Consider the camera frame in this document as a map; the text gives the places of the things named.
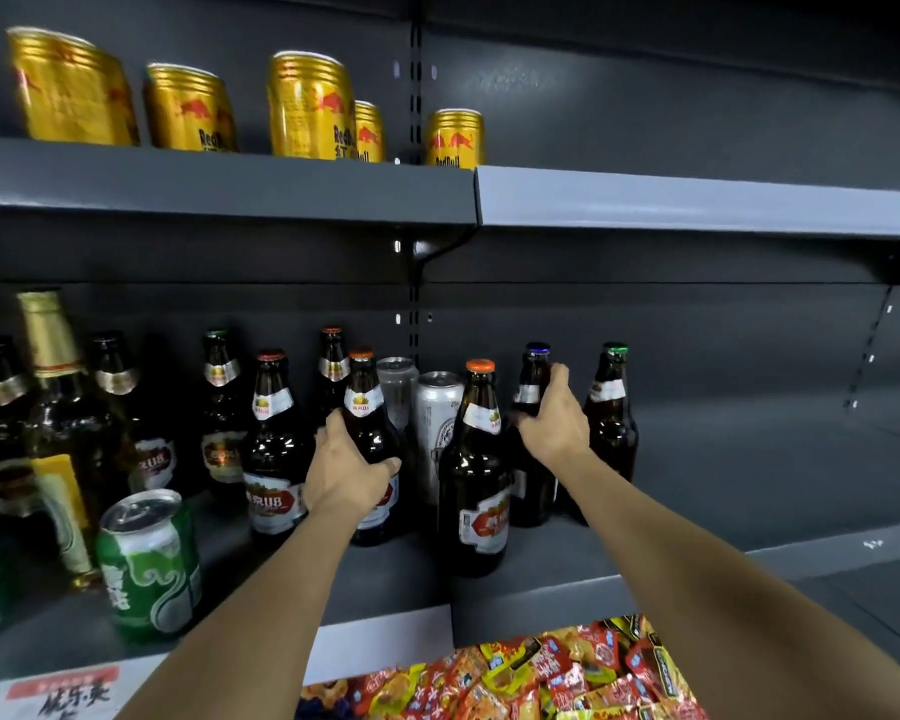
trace forearm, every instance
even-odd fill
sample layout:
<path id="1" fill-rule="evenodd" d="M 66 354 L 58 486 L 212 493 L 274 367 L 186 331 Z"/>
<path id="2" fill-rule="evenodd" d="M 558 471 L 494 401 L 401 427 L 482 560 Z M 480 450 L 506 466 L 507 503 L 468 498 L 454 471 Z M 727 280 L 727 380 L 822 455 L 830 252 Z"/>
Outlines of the forearm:
<path id="1" fill-rule="evenodd" d="M 900 666 L 856 630 L 591 451 L 553 472 L 717 720 L 900 716 Z"/>
<path id="2" fill-rule="evenodd" d="M 311 513 L 154 670 L 118 720 L 293 717 L 334 575 L 356 521 Z"/>

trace gold can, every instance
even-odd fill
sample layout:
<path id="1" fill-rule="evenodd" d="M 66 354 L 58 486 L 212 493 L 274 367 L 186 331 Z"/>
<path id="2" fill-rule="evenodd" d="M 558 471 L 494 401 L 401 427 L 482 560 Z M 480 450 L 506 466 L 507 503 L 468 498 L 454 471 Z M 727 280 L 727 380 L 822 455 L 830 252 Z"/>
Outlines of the gold can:
<path id="1" fill-rule="evenodd" d="M 266 100 L 275 156 L 356 159 L 356 102 L 347 69 L 327 55 L 277 52 Z"/>
<path id="2" fill-rule="evenodd" d="M 380 164 L 387 161 L 384 119 L 380 109 L 365 100 L 357 101 L 357 152 L 362 161 Z"/>
<path id="3" fill-rule="evenodd" d="M 82 38 L 40 27 L 9 27 L 6 35 L 31 138 L 140 143 L 131 88 L 117 58 Z"/>
<path id="4" fill-rule="evenodd" d="M 427 128 L 427 164 L 476 169 L 487 163 L 484 154 L 484 117 L 469 108 L 442 108 Z"/>
<path id="5" fill-rule="evenodd" d="M 183 152 L 239 151 L 230 96 L 212 72 L 149 63 L 144 102 L 154 146 Z"/>

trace brown glass bottle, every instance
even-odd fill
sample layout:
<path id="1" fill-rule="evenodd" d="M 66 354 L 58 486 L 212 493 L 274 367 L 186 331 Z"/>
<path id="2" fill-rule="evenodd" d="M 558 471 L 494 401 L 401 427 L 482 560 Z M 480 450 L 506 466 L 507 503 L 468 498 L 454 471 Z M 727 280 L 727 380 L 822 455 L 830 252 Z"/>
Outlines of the brown glass bottle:
<path id="1" fill-rule="evenodd" d="M 520 369 L 520 383 L 513 395 L 512 410 L 531 417 L 540 413 L 540 399 L 550 384 L 550 345 L 538 340 L 527 343 Z M 543 525 L 554 509 L 557 478 L 554 473 L 534 459 L 523 445 L 516 423 L 506 429 L 506 446 L 513 469 L 513 490 L 510 493 L 510 525 L 534 528 Z"/>
<path id="2" fill-rule="evenodd" d="M 203 408 L 200 414 L 200 453 L 210 476 L 210 492 L 217 500 L 243 505 L 246 500 L 240 443 L 251 426 L 249 391 L 240 375 L 226 328 L 203 334 Z"/>
<path id="3" fill-rule="evenodd" d="M 0 531 L 28 551 L 53 556 L 54 524 L 44 508 L 24 444 L 36 391 L 10 336 L 0 336 Z"/>
<path id="4" fill-rule="evenodd" d="M 360 454 L 371 465 L 400 454 L 400 439 L 387 416 L 376 360 L 369 348 L 350 351 L 350 378 L 343 396 L 343 421 Z M 350 543 L 379 545 L 397 532 L 400 473 L 390 478 L 386 493 L 360 521 Z"/>
<path id="5" fill-rule="evenodd" d="M 93 337 L 94 378 L 112 402 L 114 411 L 126 419 L 137 452 L 136 490 L 174 488 L 177 447 L 172 436 L 170 410 L 148 383 L 140 383 L 131 350 L 120 331 L 104 331 Z"/>
<path id="6" fill-rule="evenodd" d="M 136 453 L 125 423 L 86 374 L 56 289 L 17 295 L 40 388 L 26 453 L 72 585 L 100 578 L 94 541 L 104 511 L 131 492 Z"/>
<path id="7" fill-rule="evenodd" d="M 314 459 L 314 436 L 290 389 L 287 355 L 257 355 L 252 425 L 240 447 L 243 486 L 254 542 L 275 549 L 307 515 L 303 483 Z"/>
<path id="8" fill-rule="evenodd" d="M 439 462 L 436 539 L 446 569 L 486 576 L 500 566 L 510 531 L 511 473 L 504 461 L 495 364 L 466 363 L 453 436 Z"/>
<path id="9" fill-rule="evenodd" d="M 326 424 L 331 412 L 344 406 L 349 375 L 350 359 L 344 344 L 344 329 L 338 325 L 323 326 L 313 396 L 314 430 Z"/>
<path id="10" fill-rule="evenodd" d="M 601 460 L 633 482 L 636 448 L 640 442 L 627 397 L 627 346 L 609 340 L 603 344 L 593 386 L 583 402 L 590 423 L 590 448 Z M 586 523 L 580 507 L 567 495 L 568 512 Z"/>

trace hand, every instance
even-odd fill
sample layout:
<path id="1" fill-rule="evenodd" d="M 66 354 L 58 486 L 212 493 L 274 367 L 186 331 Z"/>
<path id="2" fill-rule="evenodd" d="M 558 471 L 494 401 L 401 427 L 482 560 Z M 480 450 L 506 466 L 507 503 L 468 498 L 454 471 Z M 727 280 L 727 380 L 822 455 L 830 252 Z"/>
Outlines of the hand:
<path id="1" fill-rule="evenodd" d="M 570 369 L 554 363 L 539 414 L 529 416 L 521 411 L 512 414 L 529 454 L 550 472 L 556 472 L 567 457 L 590 448 L 590 425 L 570 390 L 569 378 Z"/>
<path id="2" fill-rule="evenodd" d="M 316 431 L 316 452 L 303 485 L 303 501 L 311 513 L 338 511 L 359 522 L 380 502 L 399 470 L 396 457 L 367 464 L 348 434 L 344 415 L 335 409 L 326 426 Z"/>

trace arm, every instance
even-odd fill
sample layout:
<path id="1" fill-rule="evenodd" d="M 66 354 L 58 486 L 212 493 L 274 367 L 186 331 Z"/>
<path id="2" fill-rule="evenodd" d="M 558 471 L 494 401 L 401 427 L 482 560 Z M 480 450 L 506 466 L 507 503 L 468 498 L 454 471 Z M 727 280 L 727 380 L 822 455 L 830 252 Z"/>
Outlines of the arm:
<path id="1" fill-rule="evenodd" d="M 715 535 L 645 495 L 589 448 L 552 369 L 524 444 L 576 500 L 708 714 L 900 718 L 900 666 L 862 634 Z"/>
<path id="2" fill-rule="evenodd" d="M 330 414 L 303 487 L 307 517 L 187 634 L 117 720 L 293 718 L 337 566 L 399 468 L 399 459 L 368 465 L 340 412 Z"/>

